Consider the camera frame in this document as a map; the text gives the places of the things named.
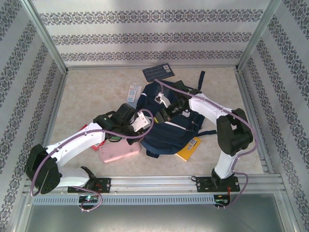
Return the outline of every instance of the decorative border pattern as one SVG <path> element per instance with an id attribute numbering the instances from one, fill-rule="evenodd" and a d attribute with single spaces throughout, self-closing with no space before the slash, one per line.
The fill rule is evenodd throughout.
<path id="1" fill-rule="evenodd" d="M 309 230 L 309 214 L 308 214 L 309 206 L 307 205 L 308 201 L 305 199 L 305 192 L 301 189 L 302 186 L 299 183 L 299 177 L 296 174 L 295 167 L 291 161 L 289 151 L 286 148 L 285 141 L 283 139 L 283 136 L 278 126 L 273 109 L 271 107 L 268 96 L 266 94 L 266 90 L 261 81 L 260 74 L 252 58 L 249 58 L 247 62 L 247 66 L 252 76 L 255 89 L 259 95 L 261 105 L 264 109 L 264 113 L 267 118 L 267 122 L 271 130 L 271 134 L 273 136 L 275 145 L 277 147 L 277 151 L 279 153 L 281 163 L 283 164 L 283 168 L 286 172 L 286 176 L 288 177 L 288 182 L 291 185 L 291 190 L 293 191 L 293 196 L 296 200 L 296 204 L 298 205 L 298 210 L 300 214 L 302 215 L 304 226 L 307 230 Z"/>
<path id="2" fill-rule="evenodd" d="M 284 0 L 284 4 L 294 16 L 306 39 L 309 40 L 309 7 L 307 3 L 304 0 Z"/>
<path id="3" fill-rule="evenodd" d="M 242 51 L 150 51 L 62 53 L 68 61 L 158 60 L 158 59 L 239 59 Z"/>
<path id="4" fill-rule="evenodd" d="M 82 44 L 139 44 L 139 43 L 206 43 L 243 42 L 251 38 L 251 32 L 171 32 L 171 33 L 125 33 L 93 35 L 52 36 L 56 45 Z"/>
<path id="5" fill-rule="evenodd" d="M 9 61 L 3 69 L 0 76 L 0 108 L 2 107 L 2 102 L 5 100 L 5 96 L 11 88 L 11 84 L 15 79 L 15 75 L 20 68 L 22 61 L 33 41 L 35 34 L 37 33 L 33 23 L 29 21 L 22 36 L 18 40 Z"/>
<path id="6" fill-rule="evenodd" d="M 257 123 L 259 124 L 259 129 L 260 129 L 260 132 L 261 132 L 261 134 L 262 134 L 262 138 L 263 138 L 263 141 L 264 141 L 264 144 L 265 144 L 265 148 L 266 148 L 267 153 L 268 153 L 268 157 L 269 157 L 269 160 L 270 160 L 272 169 L 273 169 L 274 173 L 277 173 L 276 167 L 274 166 L 274 163 L 273 163 L 273 161 L 272 161 L 272 157 L 271 157 L 271 155 L 270 155 L 269 148 L 268 148 L 268 145 L 267 145 L 267 142 L 266 142 L 264 133 L 263 133 L 263 128 L 262 128 L 260 119 L 259 119 L 259 117 L 258 117 L 259 114 L 257 113 L 257 110 L 256 110 L 256 108 L 255 108 L 255 106 L 254 106 L 254 101 L 253 101 L 253 98 L 252 98 L 252 96 L 251 96 L 251 94 L 250 94 L 250 90 L 249 90 L 248 85 L 247 85 L 247 82 L 246 82 L 246 78 L 245 78 L 246 75 L 245 75 L 245 73 L 244 73 L 243 70 L 241 71 L 241 73 L 242 73 L 243 79 L 244 79 L 244 81 L 245 81 L 245 84 L 246 84 L 246 87 L 247 87 L 247 90 L 248 90 L 248 93 L 249 93 L 250 100 L 251 100 L 251 102 L 252 102 L 253 110 L 254 110 L 254 113 L 255 113 L 255 116 L 256 116 Z"/>
<path id="7" fill-rule="evenodd" d="M 257 22 L 262 9 L 154 10 L 41 13 L 45 25 L 169 22 Z"/>
<path id="8" fill-rule="evenodd" d="M 17 13 L 21 9 L 21 3 L 19 0 L 7 0 L 0 10 L 0 41 L 2 41 L 5 33 L 10 28 Z"/>
<path id="9" fill-rule="evenodd" d="M 277 94 L 278 100 L 281 103 L 282 110 L 285 113 L 287 122 L 292 130 L 292 135 L 297 142 L 297 147 L 300 150 L 300 154 L 303 156 L 303 161 L 307 164 L 306 168 L 309 169 L 309 139 L 306 138 L 306 133 L 304 132 L 303 126 L 300 124 L 300 120 L 298 120 L 298 115 L 293 107 L 293 103 L 290 101 L 290 97 L 288 96 L 288 92 L 285 90 L 285 86 L 279 76 L 276 65 L 262 39 L 256 45 L 256 49 L 260 54 L 264 67 L 267 70 L 270 81 L 272 82 L 274 90 Z"/>
<path id="10" fill-rule="evenodd" d="M 0 144 L 0 174 L 2 174 L 2 169 L 4 168 L 7 160 L 7 156 L 11 152 L 11 147 L 13 146 L 13 141 L 17 135 L 17 130 L 19 129 L 22 118 L 28 106 L 30 97 L 34 90 L 35 84 L 39 78 L 42 66 L 48 54 L 48 49 L 45 44 L 42 44 L 39 52 L 34 60 L 32 68 L 28 74 L 27 80 L 24 83 L 24 87 L 18 98 L 18 102 L 14 108 L 14 113 L 9 120 L 6 127 L 6 131 L 3 134 Z"/>
<path id="11" fill-rule="evenodd" d="M 276 16 L 274 16 L 268 24 L 268 29 L 272 34 L 273 38 L 277 42 L 277 46 L 283 55 L 286 64 L 288 65 L 294 79 L 301 90 L 302 95 L 307 101 L 307 106 L 309 106 L 309 78 L 308 71 L 305 69 L 303 62 L 297 55 L 296 50 L 292 46 L 291 41 L 286 32 L 283 30 L 282 25 Z"/>
<path id="12" fill-rule="evenodd" d="M 18 193 L 18 189 L 20 187 L 21 181 L 24 176 L 24 167 L 27 162 L 27 158 L 29 155 L 29 152 L 31 150 L 31 147 L 33 145 L 33 142 L 35 140 L 35 135 L 37 133 L 40 121 L 42 119 L 42 115 L 44 112 L 44 108 L 48 99 L 49 92 L 51 90 L 53 80 L 55 79 L 55 74 L 57 72 L 57 65 L 55 61 L 52 62 L 52 65 L 49 69 L 46 81 L 43 86 L 43 90 L 40 94 L 39 101 L 37 103 L 36 110 L 34 112 L 34 116 L 32 117 L 32 121 L 30 123 L 25 142 L 23 143 L 22 149 L 20 151 L 20 155 L 18 158 L 18 161 L 16 163 L 16 167 L 14 169 L 14 174 L 12 176 L 12 180 L 10 181 L 9 188 L 7 189 L 8 194 L 4 197 L 4 204 L 1 206 L 1 212 L 0 212 L 0 231 L 5 231 L 5 227 L 9 222 L 9 218 L 11 216 L 11 209 L 13 207 L 13 204 L 16 200 L 16 195 Z M 59 81 L 56 95 L 60 88 L 61 79 Z M 56 101 L 56 97 L 54 98 L 54 102 L 52 105 L 52 110 L 50 112 L 49 118 L 51 117 L 51 113 L 53 111 L 53 107 Z"/>

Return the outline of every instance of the floor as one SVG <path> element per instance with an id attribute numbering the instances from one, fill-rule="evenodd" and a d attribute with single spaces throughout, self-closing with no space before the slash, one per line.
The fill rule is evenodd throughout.
<path id="1" fill-rule="evenodd" d="M 202 92 L 207 97 L 228 108 L 244 109 L 232 68 L 173 69 L 175 76 L 166 80 L 183 80 L 187 86 L 197 87 L 202 70 L 206 72 Z M 97 115 L 118 109 L 126 101 L 132 83 L 142 86 L 148 84 L 142 71 L 137 69 L 69 71 L 51 144 L 76 133 Z M 212 130 L 215 125 L 205 120 L 203 129 Z M 162 155 L 154 159 L 148 157 L 142 147 L 141 152 L 132 157 L 103 163 L 99 153 L 89 148 L 65 166 L 87 166 L 97 176 L 209 175 L 219 159 L 220 149 L 216 135 L 203 136 L 201 140 L 202 143 L 188 162 L 175 155 Z M 235 170 L 262 174 L 257 151 L 242 157 Z"/>

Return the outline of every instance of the backpack strap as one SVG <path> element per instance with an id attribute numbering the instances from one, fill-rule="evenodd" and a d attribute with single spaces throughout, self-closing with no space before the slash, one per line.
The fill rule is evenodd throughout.
<path id="1" fill-rule="evenodd" d="M 216 134 L 216 133 L 217 133 L 216 130 L 207 130 L 207 131 L 203 131 L 201 133 L 198 133 L 196 135 L 196 137 L 203 136 L 203 135 L 211 135 L 211 134 Z"/>
<path id="2" fill-rule="evenodd" d="M 204 75 L 205 75 L 205 71 L 201 71 L 201 75 L 199 76 L 199 80 L 198 80 L 198 87 L 197 87 L 198 90 L 201 90 L 202 88 Z"/>
<path id="3" fill-rule="evenodd" d="M 152 157 L 152 158 L 159 158 L 159 154 L 154 154 L 154 153 L 152 153 L 152 152 L 150 152 L 150 151 L 148 151 L 148 150 L 146 150 L 146 155 L 147 156 L 149 156 L 149 157 Z"/>

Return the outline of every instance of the pink pencil case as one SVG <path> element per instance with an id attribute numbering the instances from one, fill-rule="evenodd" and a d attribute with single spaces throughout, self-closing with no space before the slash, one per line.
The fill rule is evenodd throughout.
<path id="1" fill-rule="evenodd" d="M 132 145 L 129 145 L 126 139 L 122 139 L 117 143 L 104 144 L 99 148 L 100 159 L 104 163 L 133 156 L 139 152 L 140 144 L 136 142 Z"/>

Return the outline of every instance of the wire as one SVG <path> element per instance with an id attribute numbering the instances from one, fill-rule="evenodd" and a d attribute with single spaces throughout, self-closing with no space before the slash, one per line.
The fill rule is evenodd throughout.
<path id="1" fill-rule="evenodd" d="M 228 207 L 232 204 L 234 204 L 241 196 L 241 194 L 245 191 L 247 185 L 248 185 L 248 182 L 249 182 L 249 177 L 247 174 L 245 173 L 239 173 L 239 172 L 234 172 L 235 174 L 237 175 L 244 175 L 246 177 L 246 182 L 244 184 L 244 186 L 242 187 L 241 191 L 239 192 L 239 194 L 237 195 L 237 197 L 228 205 Z"/>
<path id="2" fill-rule="evenodd" d="M 240 191 L 240 193 L 238 194 L 238 196 L 236 197 L 236 199 L 235 199 L 234 201 L 232 201 L 229 205 L 233 204 L 234 202 L 236 202 L 236 201 L 239 199 L 239 197 L 241 196 L 241 194 L 244 192 L 244 190 L 246 189 L 246 187 L 247 187 L 247 185 L 248 185 L 248 181 L 249 181 L 249 177 L 248 177 L 247 174 L 245 174 L 245 173 L 234 172 L 234 167 L 235 167 L 235 165 L 236 165 L 236 163 L 237 163 L 237 161 L 239 160 L 240 157 L 245 156 L 245 155 L 248 155 L 248 154 L 254 152 L 254 151 L 257 149 L 258 144 L 259 144 L 259 140 L 258 140 L 258 136 L 257 136 L 256 131 L 253 129 L 253 127 L 252 127 L 246 120 L 244 120 L 243 118 L 239 117 L 238 115 L 236 115 L 236 114 L 234 114 L 234 113 L 232 113 L 232 112 L 227 111 L 227 110 L 224 109 L 223 107 L 221 107 L 221 106 L 219 106 L 218 104 L 216 104 L 216 103 L 214 103 L 214 102 L 208 100 L 207 98 L 202 98 L 202 97 L 196 96 L 196 95 L 194 95 L 194 94 L 190 94 L 190 93 L 187 93 L 187 92 L 185 92 L 185 91 L 182 91 L 182 90 L 173 88 L 173 87 L 171 87 L 171 86 L 169 86 L 169 85 L 167 85 L 167 84 L 165 84 L 165 83 L 163 83 L 163 82 L 161 82 L 161 81 L 159 81 L 159 80 L 157 80 L 157 79 L 155 79 L 155 81 L 156 81 L 157 83 L 160 84 L 160 86 L 161 86 L 161 93 L 163 93 L 163 86 L 165 86 L 165 87 L 170 88 L 170 89 L 172 89 L 172 90 L 174 90 L 174 91 L 176 91 L 176 92 L 179 92 L 179 93 L 188 95 L 188 96 L 193 97 L 193 98 L 200 99 L 200 100 L 202 100 L 202 101 L 205 101 L 205 102 L 211 104 L 212 106 L 216 107 L 217 109 L 219 109 L 219 110 L 221 110 L 221 111 L 223 111 L 223 112 L 225 112 L 225 113 L 227 113 L 227 114 L 233 116 L 234 118 L 236 118 L 236 119 L 238 119 L 239 121 L 243 122 L 248 128 L 250 128 L 250 130 L 251 130 L 251 132 L 252 132 L 252 134 L 253 134 L 253 137 L 254 137 L 255 145 L 254 145 L 254 147 L 253 147 L 250 151 L 247 151 L 247 152 L 238 154 L 238 155 L 237 155 L 237 158 L 234 160 L 234 162 L 232 163 L 232 166 L 231 166 L 231 170 L 232 170 L 233 173 L 235 173 L 235 174 L 242 174 L 242 175 L 245 175 L 245 176 L 246 176 L 246 182 L 245 182 L 245 184 L 244 184 L 242 190 Z"/>
<path id="3" fill-rule="evenodd" d="M 139 112 L 147 112 L 149 113 L 150 117 L 151 117 L 151 125 L 150 127 L 148 128 L 148 130 L 141 134 L 141 135 L 137 135 L 137 136 L 128 136 L 128 135 L 123 135 L 123 134 L 118 134 L 118 133 L 115 133 L 115 132 L 112 132 L 112 131 L 108 131 L 108 130 L 89 130 L 87 131 L 87 133 L 80 133 L 80 134 L 77 134 L 71 138 L 69 138 L 68 140 L 64 141 L 61 145 L 59 145 L 58 147 L 56 147 L 53 151 L 51 151 L 43 160 L 42 162 L 40 163 L 40 165 L 38 166 L 34 176 L 33 176 L 33 179 L 32 179 L 32 182 L 31 182 L 31 186 L 30 186 L 30 195 L 31 197 L 34 197 L 36 195 L 39 194 L 40 190 L 38 190 L 36 193 L 33 193 L 33 190 L 34 190 L 34 185 L 35 185 L 35 182 L 37 180 L 37 177 L 39 175 L 39 172 L 41 170 L 41 168 L 43 167 L 44 163 L 53 155 L 55 154 L 56 152 L 58 152 L 63 146 L 65 146 L 66 144 L 68 144 L 69 142 L 73 141 L 74 139 L 76 138 L 79 138 L 81 136 L 85 136 L 85 135 L 88 135 L 88 134 L 91 134 L 91 133 L 95 133 L 95 132 L 103 132 L 103 133 L 109 133 L 109 134 L 112 134 L 112 135 L 116 135 L 116 136 L 119 136 L 119 137 L 122 137 L 122 138 L 126 138 L 126 139 L 139 139 L 139 138 L 142 138 L 144 137 L 145 135 L 147 135 L 150 130 L 152 129 L 152 127 L 154 126 L 154 116 L 153 114 L 147 110 L 147 109 L 141 109 Z M 91 211 L 91 210 L 94 210 L 96 209 L 101 203 L 102 203 L 102 196 L 101 194 L 99 194 L 98 192 L 95 192 L 93 190 L 90 190 L 90 189 L 85 189 L 85 188 L 82 188 L 82 187 L 77 187 L 77 186 L 74 186 L 74 188 L 76 189 L 80 189 L 80 190 L 83 190 L 83 191 L 87 191 L 87 192 L 91 192 L 91 193 L 94 193 L 94 194 L 97 194 L 100 198 L 100 201 L 99 203 L 94 206 L 93 208 L 89 209 L 89 210 L 85 210 L 87 212 Z"/>
<path id="4" fill-rule="evenodd" d="M 82 202 L 82 203 L 81 203 L 81 207 L 80 207 L 80 209 L 81 209 L 82 211 L 90 212 L 90 211 L 92 211 L 92 210 L 95 210 L 96 208 L 98 208 L 98 207 L 101 205 L 101 203 L 102 203 L 102 201 L 103 201 L 103 198 L 102 198 L 102 195 L 101 195 L 100 193 L 95 192 L 95 191 L 90 190 L 90 189 L 87 189 L 87 188 L 85 189 L 85 188 L 82 188 L 82 187 L 79 187 L 79 186 L 72 186 L 72 187 L 73 187 L 73 188 L 76 188 L 76 189 L 79 189 L 79 190 L 83 190 L 83 191 L 85 191 L 85 192 L 90 192 L 90 193 L 94 193 L 94 194 L 98 195 L 98 198 L 99 198 L 98 204 L 96 204 L 95 206 L 93 206 L 91 209 L 84 209 L 84 208 L 83 208 L 84 202 Z"/>

